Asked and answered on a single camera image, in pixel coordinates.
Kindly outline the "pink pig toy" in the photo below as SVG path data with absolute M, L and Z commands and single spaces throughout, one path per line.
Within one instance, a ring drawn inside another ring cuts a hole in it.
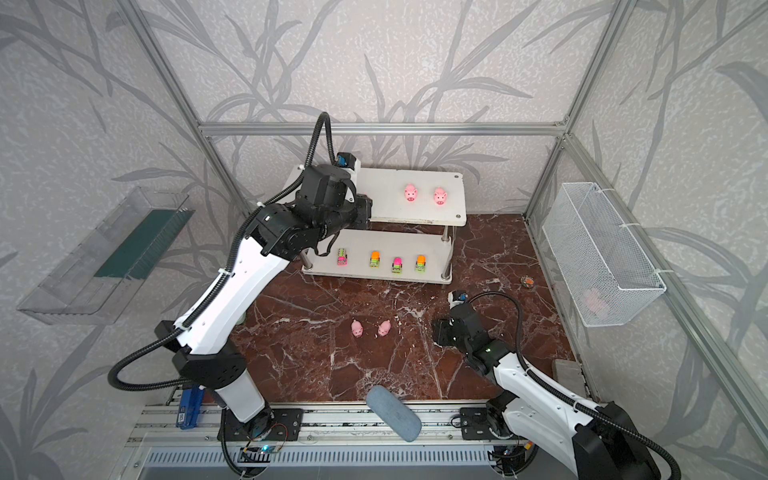
M 433 200 L 438 206 L 445 205 L 447 202 L 447 192 L 442 187 L 436 188 L 433 193 Z
M 351 332 L 355 338 L 360 338 L 364 333 L 364 328 L 358 320 L 354 320 L 351 324 Z
M 404 188 L 404 197 L 408 202 L 415 202 L 418 197 L 418 190 L 413 184 L 407 184 Z
M 382 322 L 382 323 L 379 325 L 379 327 L 378 327 L 378 330 L 377 330 L 377 335 L 378 335 L 379 337 L 384 337 L 384 336 L 386 336 L 386 335 L 387 335 L 387 334 L 390 332 L 390 330 L 391 330 L 391 327 L 392 327 L 392 324 L 391 324 L 391 321 L 390 321 L 390 320 L 385 320 L 385 321 L 383 321 L 383 322 Z

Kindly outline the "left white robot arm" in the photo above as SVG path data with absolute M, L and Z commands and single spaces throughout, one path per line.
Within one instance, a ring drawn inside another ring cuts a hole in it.
M 177 320 L 156 328 L 157 340 L 119 360 L 108 373 L 120 391 L 152 391 L 196 384 L 213 392 L 223 408 L 221 427 L 240 428 L 247 439 L 266 434 L 276 423 L 268 402 L 230 339 L 237 322 L 268 284 L 307 251 L 332 244 L 345 229 L 370 227 L 373 201 L 357 190 L 359 166 L 348 152 L 331 154 L 314 165 L 318 142 L 333 141 L 331 118 L 319 114 L 299 176 L 281 192 L 259 203 L 236 232 L 225 266 L 202 297 Z M 175 380 L 131 383 L 120 372 L 164 347 L 173 351 Z

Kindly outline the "pink green truck toy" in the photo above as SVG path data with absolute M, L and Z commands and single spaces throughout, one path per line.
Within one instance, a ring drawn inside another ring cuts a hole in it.
M 345 248 L 339 248 L 337 252 L 337 265 L 338 266 L 346 266 L 347 265 L 347 252 Z

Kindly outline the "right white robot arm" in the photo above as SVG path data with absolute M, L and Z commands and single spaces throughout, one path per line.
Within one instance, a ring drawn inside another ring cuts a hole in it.
M 511 301 L 518 323 L 513 345 L 489 334 L 474 300 L 464 291 L 450 293 L 448 314 L 432 323 L 433 340 L 457 349 L 470 368 L 501 389 L 487 404 L 495 435 L 531 441 L 580 479 L 658 479 L 658 459 L 669 466 L 670 478 L 681 478 L 676 459 L 642 435 L 625 410 L 570 391 L 525 359 L 517 299 Z

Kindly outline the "orange mixer truck toy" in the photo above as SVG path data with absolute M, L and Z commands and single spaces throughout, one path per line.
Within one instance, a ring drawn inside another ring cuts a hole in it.
M 372 251 L 370 258 L 369 258 L 369 267 L 370 268 L 378 268 L 380 266 L 381 262 L 381 255 L 379 251 Z

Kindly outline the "pink mixer truck toy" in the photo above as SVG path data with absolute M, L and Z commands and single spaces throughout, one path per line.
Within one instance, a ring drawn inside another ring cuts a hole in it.
M 393 274 L 401 274 L 403 270 L 403 262 L 400 257 L 395 257 L 392 262 L 391 272 Z

